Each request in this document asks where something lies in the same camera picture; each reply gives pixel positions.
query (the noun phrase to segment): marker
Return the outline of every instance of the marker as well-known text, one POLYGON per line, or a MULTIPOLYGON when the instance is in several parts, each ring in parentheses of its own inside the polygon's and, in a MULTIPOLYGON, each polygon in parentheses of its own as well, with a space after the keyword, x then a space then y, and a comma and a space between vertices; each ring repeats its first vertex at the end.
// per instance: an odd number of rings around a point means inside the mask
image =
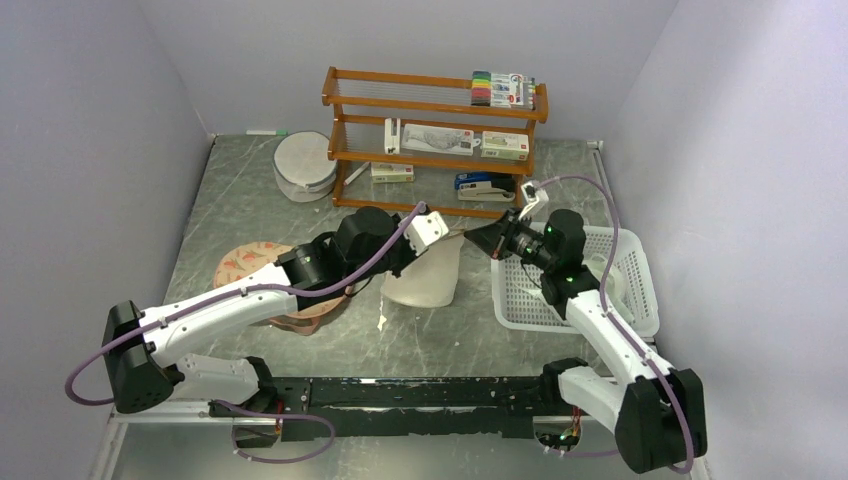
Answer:
POLYGON ((350 176, 347 177, 347 180, 344 181, 344 186, 346 187, 353 183, 353 181, 356 180, 356 177, 362 175, 362 172, 364 172, 366 168, 368 168, 368 162, 363 163, 361 167, 357 168, 355 172, 351 173, 350 176))

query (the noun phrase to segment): white wall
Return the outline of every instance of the white wall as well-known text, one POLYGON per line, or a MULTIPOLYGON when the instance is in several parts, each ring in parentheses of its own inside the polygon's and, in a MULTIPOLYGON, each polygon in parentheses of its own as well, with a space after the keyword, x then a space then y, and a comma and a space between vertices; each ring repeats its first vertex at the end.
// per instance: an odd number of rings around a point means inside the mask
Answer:
POLYGON ((848 7, 683 0, 606 139, 716 480, 848 470, 848 7))
POLYGON ((330 65, 548 84, 539 134, 598 139, 677 0, 141 0, 207 129, 318 130, 330 65))
POLYGON ((110 306, 161 302, 209 143, 134 1, 1 3, 0 478, 86 478, 109 410, 65 376, 110 306))

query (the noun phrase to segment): box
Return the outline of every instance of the box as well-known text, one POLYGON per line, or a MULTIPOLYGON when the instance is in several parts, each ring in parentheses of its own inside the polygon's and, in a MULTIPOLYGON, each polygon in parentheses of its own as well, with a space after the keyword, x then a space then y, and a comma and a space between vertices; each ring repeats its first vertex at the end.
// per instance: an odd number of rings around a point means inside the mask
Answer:
POLYGON ((371 183, 403 183, 414 180, 412 165, 371 164, 371 183))
POLYGON ((501 160, 527 160, 530 138, 518 133, 483 132, 480 156, 501 160))
POLYGON ((472 130, 431 127, 411 123, 407 123, 403 127, 400 142, 401 149, 453 155, 472 155, 475 145, 479 144, 479 140, 475 142, 472 130))

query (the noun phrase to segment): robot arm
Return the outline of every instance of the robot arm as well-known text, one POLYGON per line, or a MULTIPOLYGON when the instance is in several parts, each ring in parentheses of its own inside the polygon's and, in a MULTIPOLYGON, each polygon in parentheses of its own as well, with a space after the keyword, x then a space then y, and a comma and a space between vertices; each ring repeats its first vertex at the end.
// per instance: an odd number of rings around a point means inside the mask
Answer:
POLYGON ((674 369, 618 320, 622 317, 611 302, 601 301, 600 282, 583 265, 582 217, 571 210, 555 210, 543 231, 537 232, 529 226, 530 217, 544 206, 547 196, 532 183, 522 185, 522 190, 527 198, 524 211, 510 209, 497 222, 465 236, 494 260, 518 255, 522 263, 542 270, 539 283, 548 307, 586 337, 615 378, 615 382, 601 378, 580 359, 554 362, 555 371, 543 374, 550 377, 549 385, 558 387, 554 400, 581 408, 613 432, 622 458, 637 473, 683 461, 687 456, 682 427, 649 367, 650 359, 682 406, 695 456, 706 453, 703 385, 698 376, 692 370, 674 369))
POLYGON ((232 284, 145 310, 131 301, 114 306, 104 345, 134 328, 152 328, 105 355, 115 408, 135 413, 168 399, 219 399, 263 411, 275 392, 261 359, 223 360, 191 352, 227 332, 340 297, 344 288, 331 287, 354 272, 360 272, 357 280, 387 271, 399 275, 448 234, 439 213, 418 215, 403 237, 372 262, 400 223, 397 215, 364 207, 345 217, 336 232, 298 245, 232 284), (303 293, 284 291, 292 289, 303 293))

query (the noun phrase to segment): metal table surface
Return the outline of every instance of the metal table surface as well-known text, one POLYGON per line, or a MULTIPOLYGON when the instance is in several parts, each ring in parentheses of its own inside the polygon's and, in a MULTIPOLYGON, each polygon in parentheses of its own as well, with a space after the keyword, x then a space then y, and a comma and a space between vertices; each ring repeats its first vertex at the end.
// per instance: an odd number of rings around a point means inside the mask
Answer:
MULTIPOLYGON (((278 190, 271 161, 278 137, 221 136, 206 167, 166 301, 174 302, 212 287, 221 258, 236 246, 272 241, 298 244, 335 230, 352 209, 333 208, 329 198, 297 204, 278 190)), ((561 173, 600 179, 585 142, 538 141, 536 172, 540 179, 561 173)), ((367 175, 348 188, 359 198, 412 202, 423 199, 456 205, 455 172, 416 170, 413 184, 373 186, 367 175)), ((549 189, 549 208, 571 208, 589 224, 608 226, 600 194, 584 182, 549 189)), ((545 218, 542 212, 538 218, 545 218)), ((446 217, 452 228, 488 220, 446 217)), ((552 360, 578 356, 599 373, 607 373, 597 354, 580 336, 508 330, 494 317, 489 259, 467 242, 461 250, 460 276, 451 305, 416 309, 381 299, 377 278, 345 302, 313 335, 302 337, 274 327, 250 327, 221 336, 196 353, 222 358, 263 357, 277 376, 505 376, 538 375, 552 360), (380 317, 386 322, 378 329, 380 317)), ((667 470, 647 475, 630 472, 618 456, 561 459, 543 455, 532 440, 499 435, 450 435, 342 438, 321 456, 296 465, 248 463, 232 455, 230 426, 186 423, 110 423, 106 445, 113 454, 106 470, 123 479, 256 480, 486 478, 670 479, 667 470)), ((586 419, 581 451, 614 447, 614 440, 586 419)), ((254 452, 291 457, 323 442, 286 442, 254 452)))
MULTIPOLYGON (((279 137, 220 136, 212 149, 166 295, 176 302, 212 288, 215 269, 231 249, 250 242, 296 245, 334 231, 354 210, 334 208, 326 197, 289 201, 277 188, 272 159, 279 137)), ((362 175, 346 190, 356 198, 431 201, 455 205, 456 172, 416 169, 409 184, 372 186, 362 175)), ((582 174, 600 180, 585 142, 536 145, 536 176, 582 174)), ((609 226, 603 197, 578 180, 548 189, 548 208, 571 208, 591 225, 609 226)), ((498 208, 486 205, 487 208, 498 208)), ((543 212, 538 218, 546 218, 543 212)), ((445 217, 452 228, 490 220, 445 217)), ((195 353, 221 358, 265 359, 277 376, 500 376, 538 375, 545 363, 578 356, 605 370, 582 337, 508 330, 495 319, 490 260, 468 242, 461 250, 453 303, 438 309, 410 308, 383 300, 383 277, 325 317, 303 337, 271 326, 223 335, 195 353), (378 329, 380 318, 386 321, 378 329)))

